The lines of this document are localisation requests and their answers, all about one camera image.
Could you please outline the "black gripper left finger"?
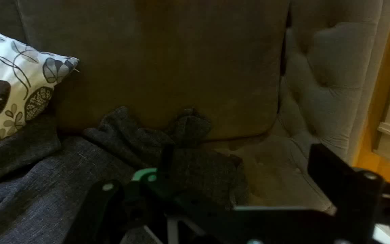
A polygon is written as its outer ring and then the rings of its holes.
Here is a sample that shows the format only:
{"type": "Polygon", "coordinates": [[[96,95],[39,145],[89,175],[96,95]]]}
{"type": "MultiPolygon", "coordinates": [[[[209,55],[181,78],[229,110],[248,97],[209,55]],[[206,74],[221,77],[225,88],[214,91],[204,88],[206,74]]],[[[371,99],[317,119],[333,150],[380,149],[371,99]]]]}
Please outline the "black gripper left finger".
{"type": "Polygon", "coordinates": [[[129,184],[102,180],[87,192],[64,244],[119,244],[144,230],[154,244],[230,244],[223,211],[171,179],[175,147],[157,168],[137,171],[129,184]]]}

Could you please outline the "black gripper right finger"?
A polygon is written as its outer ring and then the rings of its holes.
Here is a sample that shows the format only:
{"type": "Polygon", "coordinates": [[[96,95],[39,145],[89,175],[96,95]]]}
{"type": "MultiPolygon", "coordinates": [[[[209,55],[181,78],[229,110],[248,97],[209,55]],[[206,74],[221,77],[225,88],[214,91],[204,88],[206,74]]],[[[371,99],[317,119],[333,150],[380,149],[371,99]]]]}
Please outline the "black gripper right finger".
{"type": "Polygon", "coordinates": [[[371,244],[383,179],[349,166],[322,143],[310,146],[307,173],[336,207],[334,240],[371,244]]]}

